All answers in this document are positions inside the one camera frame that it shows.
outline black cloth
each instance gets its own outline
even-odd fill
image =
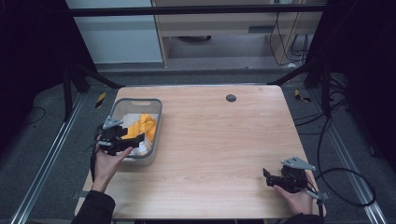
[[[116,203],[110,196],[91,190],[72,224],[109,224]],[[212,220],[210,223],[220,223],[222,220]],[[242,223],[257,223],[257,220],[244,220]],[[284,224],[321,224],[323,219],[319,216],[300,214],[288,219]]]
[[[0,1],[0,102],[6,105],[2,117],[12,120],[0,123],[0,157],[11,153],[7,145],[21,131],[35,96],[63,83],[66,66],[97,73],[74,18],[43,13],[68,9],[65,0]],[[85,81],[85,74],[70,75],[75,85]]]
[[[91,190],[72,224],[109,224],[113,216],[116,203],[110,196]]]
[[[321,224],[323,218],[315,215],[304,215],[303,213],[289,218],[284,224]]]

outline wooden tabletop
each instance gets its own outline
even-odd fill
[[[110,182],[114,218],[291,216],[262,176],[262,168],[280,175],[292,156],[306,161],[278,86],[131,87],[117,95],[131,97],[160,99],[163,123],[154,163],[123,164]],[[84,189],[91,186],[88,174]]]

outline yellow object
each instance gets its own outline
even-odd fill
[[[157,122],[149,114],[140,115],[140,120],[134,125],[128,127],[128,133],[122,139],[135,138],[139,134],[144,133],[150,142],[154,140],[155,128]]]

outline black cable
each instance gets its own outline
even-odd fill
[[[304,63],[305,63],[306,57],[308,56],[308,45],[309,45],[308,35],[305,35],[304,51],[303,51],[303,57],[302,57],[302,59],[304,60]]]
[[[328,122],[329,122],[331,119],[332,119],[332,117],[326,118],[325,125],[323,126],[322,132],[321,132],[320,137],[319,137],[319,141],[318,141],[318,150],[317,150],[317,164],[318,164],[318,172],[319,172],[319,175],[318,175],[317,177],[315,177],[315,179],[318,180],[319,178],[322,178],[324,184],[325,184],[335,195],[337,195],[337,196],[338,196],[341,200],[343,200],[344,202],[349,203],[349,204],[352,204],[352,205],[355,205],[355,206],[358,206],[358,207],[369,206],[369,205],[371,205],[371,204],[373,204],[373,203],[375,202],[376,196],[375,196],[375,189],[374,189],[374,187],[372,186],[372,184],[367,180],[367,178],[365,178],[363,175],[357,173],[356,171],[353,171],[353,170],[350,170],[350,169],[347,169],[347,168],[332,168],[332,169],[326,170],[326,171],[324,171],[324,172],[322,172],[322,170],[321,170],[321,165],[320,165],[320,147],[321,147],[321,143],[322,143],[322,140],[323,140],[323,135],[324,135],[324,133],[325,133],[325,131],[326,131],[326,130],[325,130],[325,127],[327,126]],[[368,203],[354,203],[354,202],[350,201],[349,199],[343,197],[340,193],[338,193],[335,189],[332,188],[332,186],[329,184],[329,182],[328,182],[328,181],[326,180],[326,178],[324,177],[325,174],[327,174],[327,173],[329,173],[329,172],[333,172],[333,171],[350,172],[350,173],[352,173],[352,174],[354,174],[354,175],[357,175],[357,176],[360,177],[361,179],[363,179],[363,180],[366,182],[367,186],[369,187],[370,191],[372,192],[372,194],[373,194],[373,199],[372,199],[370,202],[368,202]]]
[[[308,183],[308,184],[311,186],[311,188],[314,189],[314,190],[312,190],[311,188],[308,188],[308,189],[311,190],[312,192],[314,192],[315,194],[318,194],[317,188],[315,188],[315,186],[314,186],[310,181],[307,181],[307,183]]]
[[[331,81],[333,82],[333,85],[337,86],[338,89],[345,90],[347,88],[346,80],[344,79],[344,83],[340,80],[338,80],[335,77],[330,76]]]
[[[293,41],[291,42],[290,52],[291,52],[292,55],[294,55],[296,57],[301,57],[301,56],[304,56],[304,54],[306,54],[308,52],[308,50],[305,47],[305,42],[304,42],[303,49],[294,49],[294,45],[296,43],[297,37],[298,37],[298,35],[295,35],[294,38],[293,38]]]
[[[344,102],[346,102],[346,100],[342,100],[342,101],[336,103],[335,105],[332,105],[332,106],[330,107],[330,110],[334,110],[337,106],[339,106],[340,104],[342,104],[342,103],[344,103]],[[317,119],[320,119],[323,115],[325,115],[325,114],[324,114],[324,113],[317,113],[317,114],[314,114],[314,115],[309,115],[309,116],[306,116],[306,117],[303,117],[303,118],[299,118],[299,119],[307,119],[307,118],[316,116],[316,117],[314,117],[313,119],[310,119],[310,120],[308,120],[308,121],[306,121],[306,122],[303,122],[303,123],[296,124],[295,126],[298,127],[298,126],[302,126],[302,125],[311,123],[311,122],[313,122],[313,121],[315,121],[315,120],[317,120]]]
[[[284,43],[283,43],[282,35],[281,35],[281,33],[280,33],[280,30],[279,30],[279,22],[278,22],[278,21],[279,21],[279,12],[276,13],[276,21],[275,21],[275,24],[274,24],[274,29],[273,29],[272,33],[270,34],[270,39],[269,39],[269,42],[270,42],[270,49],[271,49],[271,51],[272,51],[272,53],[273,53],[275,62],[276,62],[277,65],[287,65],[287,64],[289,64],[289,63],[298,62],[298,60],[290,59],[289,56],[288,56],[288,54],[286,53],[286,49],[285,49],[285,45],[284,45]],[[274,49],[273,49],[273,47],[272,47],[272,36],[273,36],[273,33],[274,33],[276,27],[277,27],[277,31],[278,31],[278,33],[279,33],[280,43],[282,44],[283,53],[285,54],[286,58],[288,58],[288,60],[289,60],[288,63],[279,63],[279,62],[277,61],[277,59],[276,59],[276,56],[275,56],[275,53],[274,53]]]
[[[337,24],[337,26],[333,29],[332,33],[329,35],[329,37],[323,42],[323,44],[316,50],[316,52],[313,53],[313,56],[310,58],[311,60],[308,61],[308,63],[305,64],[305,66],[299,67],[296,70],[290,72],[289,74],[273,81],[273,82],[268,82],[268,85],[282,85],[283,83],[287,82],[288,80],[298,76],[302,72],[306,72],[307,70],[310,70],[312,66],[315,65],[315,63],[319,63],[323,57],[329,50],[329,47],[332,46],[332,42],[334,41],[334,37],[338,35],[339,30],[341,27],[344,25],[346,20],[349,18],[349,16],[352,14],[352,11],[355,9],[356,5],[358,4],[359,0],[355,0],[353,3],[353,6],[350,8],[348,13],[345,15],[345,17]]]
[[[318,209],[319,209],[319,215],[324,218],[324,212],[323,212],[323,203],[318,204]]]
[[[90,145],[90,147],[92,147],[92,154],[91,154],[91,159],[90,159],[90,170],[91,170],[92,182],[95,181],[96,154],[100,150],[100,148],[96,149],[96,143],[99,142],[98,136],[100,135],[100,130],[102,130],[102,127],[103,127],[103,124],[100,124],[96,127],[95,135],[93,136],[93,143]]]
[[[96,144],[99,142],[99,140],[95,140],[93,141],[85,150],[84,152],[88,151],[88,149],[90,149],[91,147],[95,147]]]
[[[345,87],[340,87],[339,85],[337,85],[337,84],[333,84],[333,83],[330,83],[330,87],[333,87],[333,88],[336,88],[336,89],[338,89],[338,90],[340,90],[340,91],[345,91],[347,88],[345,88]]]
[[[23,123],[23,125],[35,124],[35,123],[39,122],[41,119],[43,119],[44,116],[46,116],[46,109],[44,109],[43,107],[41,107],[41,106],[33,106],[33,109],[40,109],[40,110],[43,111],[43,114],[41,115],[40,118],[38,118],[38,119],[36,119],[34,121],[31,121],[31,122]]]
[[[332,125],[332,120],[330,121],[330,123],[329,123],[329,125],[327,126],[327,128],[325,129],[325,132],[327,131],[327,130],[329,130],[330,129],[330,126]],[[298,133],[298,134],[301,134],[301,135],[319,135],[319,134],[321,134],[321,132],[320,133]]]
[[[332,93],[330,93],[330,97],[332,97],[333,95],[335,95],[336,93],[340,93],[340,94],[342,94],[342,95],[344,95],[345,96],[345,92],[344,91],[333,91]]]

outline gray plastic bin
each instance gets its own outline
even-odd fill
[[[157,154],[158,139],[160,136],[162,110],[163,104],[158,99],[122,98],[113,105],[110,117],[113,119],[122,119],[124,122],[122,124],[123,128],[133,125],[142,114],[150,114],[157,122],[154,140],[150,149],[148,149],[148,152],[142,156],[129,155],[124,159],[123,163],[147,166],[154,162]]]

